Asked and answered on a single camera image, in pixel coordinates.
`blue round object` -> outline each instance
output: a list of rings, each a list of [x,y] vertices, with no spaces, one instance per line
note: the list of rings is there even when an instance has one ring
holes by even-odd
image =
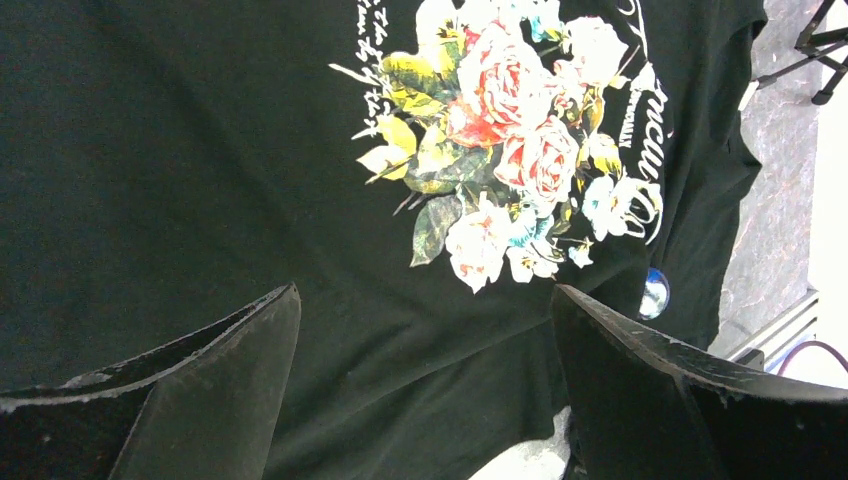
[[[656,268],[648,272],[645,280],[645,293],[642,294],[642,305],[639,316],[642,320],[653,320],[662,314],[671,300],[671,287],[665,275]]]

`black shirt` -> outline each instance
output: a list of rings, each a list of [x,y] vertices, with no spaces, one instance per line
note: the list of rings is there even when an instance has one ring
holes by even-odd
[[[717,325],[755,0],[41,3],[0,7],[2,388],[295,281],[267,477],[462,479],[553,431],[549,277],[635,316],[653,263],[657,326]]]

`glass ball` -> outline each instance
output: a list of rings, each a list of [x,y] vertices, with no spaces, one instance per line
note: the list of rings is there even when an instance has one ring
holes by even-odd
[[[642,320],[653,320],[659,317],[668,307],[671,300],[671,287],[668,279],[656,268],[648,271],[645,280],[645,292],[642,294],[642,305],[639,307],[639,317]]]

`flower bouquet print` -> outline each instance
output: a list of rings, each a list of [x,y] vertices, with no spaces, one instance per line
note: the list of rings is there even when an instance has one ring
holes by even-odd
[[[610,236],[658,227],[659,184],[631,176],[601,131],[604,93],[631,81],[622,72],[639,47],[601,18],[562,22],[559,11],[558,0],[424,0],[416,53],[383,54],[369,39],[362,73],[331,65],[383,101],[354,139],[386,144],[358,162],[367,183],[406,184],[398,211],[420,207],[412,267],[449,255],[477,293],[505,262],[515,282],[552,279],[564,262],[589,268]],[[631,90],[652,89],[651,75],[646,64]],[[578,216],[591,228],[576,235]]]

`black stand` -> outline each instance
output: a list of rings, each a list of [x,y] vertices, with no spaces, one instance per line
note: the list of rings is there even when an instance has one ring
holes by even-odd
[[[845,74],[848,73],[848,57],[845,58],[844,62],[839,63],[827,57],[827,55],[848,45],[848,28],[840,28],[822,33],[813,32],[821,26],[822,20],[824,20],[824,17],[828,14],[834,3],[836,3],[836,0],[824,0],[819,10],[813,15],[810,23],[807,24],[798,36],[798,41],[795,42],[795,50],[803,53],[807,58],[775,73],[757,78],[756,81],[759,82],[757,90],[762,90],[773,85],[778,78],[794,72],[807,64],[821,62],[823,65],[835,70],[835,73],[830,78],[830,81],[827,82],[827,85],[813,97],[813,103],[815,105],[824,105],[830,101],[833,97],[833,91],[845,77]]]

